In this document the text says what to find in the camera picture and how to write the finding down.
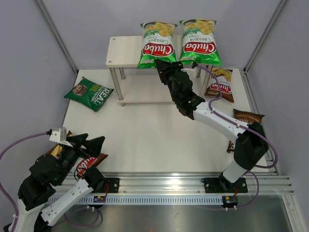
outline green and white chip bag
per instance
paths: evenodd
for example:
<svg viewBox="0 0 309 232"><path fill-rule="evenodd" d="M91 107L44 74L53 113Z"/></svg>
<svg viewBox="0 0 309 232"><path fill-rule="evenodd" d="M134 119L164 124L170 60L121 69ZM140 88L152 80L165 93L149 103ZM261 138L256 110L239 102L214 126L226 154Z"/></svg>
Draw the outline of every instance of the green and white chip bag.
<svg viewBox="0 0 309 232"><path fill-rule="evenodd" d="M214 40L215 21L211 19L190 19L180 21L183 28L183 47L180 61L183 64L209 64L221 66L221 60Z"/></svg>
<svg viewBox="0 0 309 232"><path fill-rule="evenodd" d="M155 59L176 62L173 34L177 25L150 22L140 26L143 28L143 41L137 67L139 69L155 68Z"/></svg>
<svg viewBox="0 0 309 232"><path fill-rule="evenodd" d="M64 98L79 102L97 112L113 90L113 88L106 88L83 77Z"/></svg>

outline white table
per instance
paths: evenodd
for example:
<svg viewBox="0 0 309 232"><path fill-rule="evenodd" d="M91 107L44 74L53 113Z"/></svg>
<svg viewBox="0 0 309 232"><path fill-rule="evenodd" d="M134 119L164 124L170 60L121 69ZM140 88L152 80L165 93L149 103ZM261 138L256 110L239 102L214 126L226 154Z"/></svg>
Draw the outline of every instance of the white table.
<svg viewBox="0 0 309 232"><path fill-rule="evenodd" d="M155 72L126 71L127 75L153 75ZM80 70L76 84L83 76L100 85L114 87L109 70ZM195 84L203 84L202 78L190 78L198 80ZM250 111L238 69L233 69L231 84L235 103L222 99L215 102L214 107L228 115L232 115L233 108ZM153 88L150 86L143 90L151 92ZM102 152L109 156L98 167L100 171L219 173L233 160L233 155L226 152L227 138L205 124L182 116L174 103L140 103L121 107L117 98L114 91L96 113L70 101L64 121L64 126L74 134L88 133L89 138L106 137ZM266 166L265 158L261 158L258 164ZM268 170L254 168L253 171Z"/></svg>
<svg viewBox="0 0 309 232"><path fill-rule="evenodd" d="M182 48L182 38L180 35L174 36L174 47L176 58L179 60ZM114 87L118 95L118 101L121 106L125 103L154 103L154 102L172 102L169 90L162 85L158 74L139 74L126 73L124 68L137 68L140 60L140 52L142 50L142 36L118 36L111 37L106 57L106 65L109 67ZM119 68L121 80L118 80L116 68ZM196 93L201 97L205 94L209 74L205 72L203 83L200 84L198 79L201 69L198 70L197 78L192 79L195 86L199 85L199 89L195 89Z"/></svg>

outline black wire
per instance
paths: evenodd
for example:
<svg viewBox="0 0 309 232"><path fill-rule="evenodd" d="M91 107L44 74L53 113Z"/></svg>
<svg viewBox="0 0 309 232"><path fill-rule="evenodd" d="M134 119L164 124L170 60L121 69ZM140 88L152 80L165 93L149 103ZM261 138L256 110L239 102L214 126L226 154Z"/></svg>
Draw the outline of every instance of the black wire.
<svg viewBox="0 0 309 232"><path fill-rule="evenodd" d="M78 181L78 179L76 178L76 171L77 171L77 168L74 170L73 176L74 176L75 180Z"/></svg>

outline brown chip bag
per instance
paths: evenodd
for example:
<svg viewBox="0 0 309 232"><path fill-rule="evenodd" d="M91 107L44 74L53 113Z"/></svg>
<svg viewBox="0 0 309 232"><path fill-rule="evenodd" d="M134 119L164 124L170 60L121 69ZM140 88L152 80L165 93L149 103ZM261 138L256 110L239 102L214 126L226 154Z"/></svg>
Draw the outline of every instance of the brown chip bag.
<svg viewBox="0 0 309 232"><path fill-rule="evenodd" d="M213 68L212 72L217 76L218 82L222 91L222 98L234 103L234 98L231 89L231 69ZM210 78L207 86L205 96L218 97L220 94L219 87L214 78Z"/></svg>
<svg viewBox="0 0 309 232"><path fill-rule="evenodd" d="M72 132L69 131L67 136L72 136ZM49 151L46 152L46 154L51 154L53 156L57 156L62 152L62 146L56 145L53 148L51 148ZM76 171L76 175L78 178L81 178L82 175L85 173L85 169L90 167L97 167L108 155L105 155L103 153L100 153L97 158L89 156L89 158L84 159L79 157L74 166L71 169L71 172L74 173Z"/></svg>
<svg viewBox="0 0 309 232"><path fill-rule="evenodd" d="M252 112L240 111L236 109L233 109L233 112L234 112L234 118L238 119L239 121L246 122L250 125L254 122L261 123L262 118L265 116L265 115L255 114ZM231 151L235 151L235 145L231 141L226 151L228 153L230 153Z"/></svg>

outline gray wall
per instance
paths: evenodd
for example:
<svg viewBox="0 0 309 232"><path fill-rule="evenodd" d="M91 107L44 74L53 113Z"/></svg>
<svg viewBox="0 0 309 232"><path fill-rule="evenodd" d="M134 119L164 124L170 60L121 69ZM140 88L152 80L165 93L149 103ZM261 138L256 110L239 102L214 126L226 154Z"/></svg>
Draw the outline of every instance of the gray wall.
<svg viewBox="0 0 309 232"><path fill-rule="evenodd" d="M309 2L289 1L249 70L264 126L290 176L309 228Z"/></svg>
<svg viewBox="0 0 309 232"><path fill-rule="evenodd" d="M33 0L0 1L0 150L17 139L61 125L64 94L74 74ZM35 159L52 146L35 138L9 150L0 162L0 181L17 191ZM0 229L13 208L0 193Z"/></svg>
<svg viewBox="0 0 309 232"><path fill-rule="evenodd" d="M111 36L141 35L140 23L217 20L225 67L244 67L279 0L44 0L79 69L106 68ZM178 26L176 34L181 34Z"/></svg>

